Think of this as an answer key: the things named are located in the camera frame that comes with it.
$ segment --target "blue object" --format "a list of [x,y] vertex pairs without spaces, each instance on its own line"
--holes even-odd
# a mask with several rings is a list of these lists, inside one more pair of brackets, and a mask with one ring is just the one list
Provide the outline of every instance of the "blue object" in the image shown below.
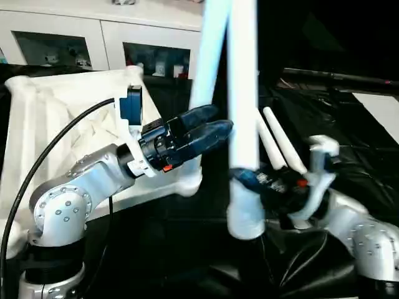
[[120,98],[120,118],[128,120],[129,126],[139,126],[143,120],[142,87],[129,86],[127,97]]

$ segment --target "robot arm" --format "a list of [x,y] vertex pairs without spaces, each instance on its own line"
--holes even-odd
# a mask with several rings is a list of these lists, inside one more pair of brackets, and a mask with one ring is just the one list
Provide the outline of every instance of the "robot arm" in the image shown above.
[[149,170],[153,174],[170,171],[219,146],[233,124],[228,120],[206,123],[216,112],[216,107],[206,105],[165,124],[155,120],[141,132],[130,127],[130,147],[108,145],[83,157],[63,176],[41,184],[29,202],[36,223],[30,243],[60,247],[80,240],[92,211],[134,185],[137,177]]
[[274,141],[268,139],[264,146],[271,166],[258,171],[232,169],[231,176],[259,193],[267,212],[287,215],[294,226],[297,221],[304,221],[308,229],[324,229],[338,238],[355,258],[360,278],[368,282],[363,287],[368,287],[369,293],[361,294],[365,298],[396,296],[399,228],[373,218],[357,200],[330,188],[339,153],[339,144],[335,140],[324,135],[310,138],[308,171],[294,153],[295,149],[277,119],[270,117],[271,113],[268,108],[265,116],[287,163]]

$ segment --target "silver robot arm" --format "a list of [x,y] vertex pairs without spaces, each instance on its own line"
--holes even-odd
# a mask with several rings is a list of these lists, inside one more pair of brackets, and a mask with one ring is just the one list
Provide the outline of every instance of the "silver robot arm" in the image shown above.
[[357,273],[382,296],[369,293],[366,298],[397,295],[399,228],[372,217],[357,200],[330,187],[339,144],[324,135],[312,136],[307,170],[271,109],[264,113],[279,145],[259,115],[258,130],[271,164],[258,171],[232,169],[231,176],[259,193],[265,210],[286,214],[295,227],[327,230],[338,238],[355,258]]
[[373,218],[355,199],[330,190],[326,215],[317,227],[338,238],[367,278],[399,282],[399,228]]
[[80,295],[76,288],[85,274],[87,218],[102,201],[134,185],[138,177],[170,171],[223,144],[233,123],[208,123],[217,111],[205,105],[166,123],[153,121],[141,131],[137,129],[140,126],[126,126],[127,143],[88,154],[64,175],[41,184],[29,202],[36,227],[28,234],[27,262],[33,266],[20,278],[19,298]]
[[41,184],[33,192],[29,207],[36,231],[30,231],[29,242],[58,247],[80,240],[94,209],[134,182],[129,169],[120,163],[118,146],[108,145],[85,156],[63,176]]

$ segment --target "shelf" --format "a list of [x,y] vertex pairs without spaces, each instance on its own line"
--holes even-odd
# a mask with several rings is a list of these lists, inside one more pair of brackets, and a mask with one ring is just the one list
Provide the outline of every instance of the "shelf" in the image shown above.
[[0,0],[0,10],[201,31],[203,4],[187,0],[137,0],[127,6],[114,5],[112,0]]

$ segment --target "black cable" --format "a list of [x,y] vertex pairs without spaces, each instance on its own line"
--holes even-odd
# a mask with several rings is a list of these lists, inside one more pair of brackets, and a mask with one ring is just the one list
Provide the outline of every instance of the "black cable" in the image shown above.
[[91,281],[90,281],[89,284],[87,285],[86,289],[85,289],[81,294],[77,295],[77,298],[82,298],[83,296],[86,296],[86,294],[88,294],[88,292],[90,291],[90,289],[93,287],[93,285],[94,285],[94,283],[95,283],[95,281],[96,281],[96,279],[97,279],[97,276],[98,276],[99,273],[100,273],[102,264],[103,264],[103,262],[104,262],[104,260],[105,260],[105,255],[106,255],[107,250],[108,250],[108,244],[110,243],[110,239],[111,239],[111,230],[112,230],[112,219],[113,219],[113,202],[112,202],[112,196],[109,197],[108,203],[109,203],[109,208],[110,208],[110,219],[109,219],[109,224],[108,224],[108,232],[107,232],[106,243],[105,243],[104,249],[103,249],[103,251],[102,251],[102,255],[101,255],[101,258],[100,258],[100,262],[99,262],[99,265],[98,265],[97,269],[95,270],[95,272],[94,272],[94,274],[93,274],[93,276],[92,276]]
[[60,133],[54,139],[47,145],[47,147],[44,149],[44,151],[41,153],[41,155],[38,157],[36,162],[33,164],[31,170],[28,172],[27,176],[25,177],[24,182],[21,185],[21,188],[19,189],[17,196],[15,198],[14,203],[12,204],[10,214],[8,215],[6,226],[4,228],[4,234],[2,236],[2,241],[1,241],[1,248],[0,248],[0,277],[1,277],[1,299],[6,299],[6,262],[7,262],[7,245],[8,245],[8,238],[10,236],[10,231],[11,231],[11,226],[12,222],[15,219],[15,216],[17,214],[18,207],[22,201],[22,198],[25,194],[25,191],[33,178],[33,175],[39,168],[39,166],[42,164],[44,159],[47,157],[47,155],[50,153],[50,151],[53,149],[53,147],[61,140],[62,137],[70,129],[72,129],[80,120],[85,118],[87,115],[92,113],[93,111],[108,105],[109,103],[113,103],[114,99],[109,98],[108,100],[104,100],[86,111],[82,112],[79,116],[74,118],[64,129],[61,130]]

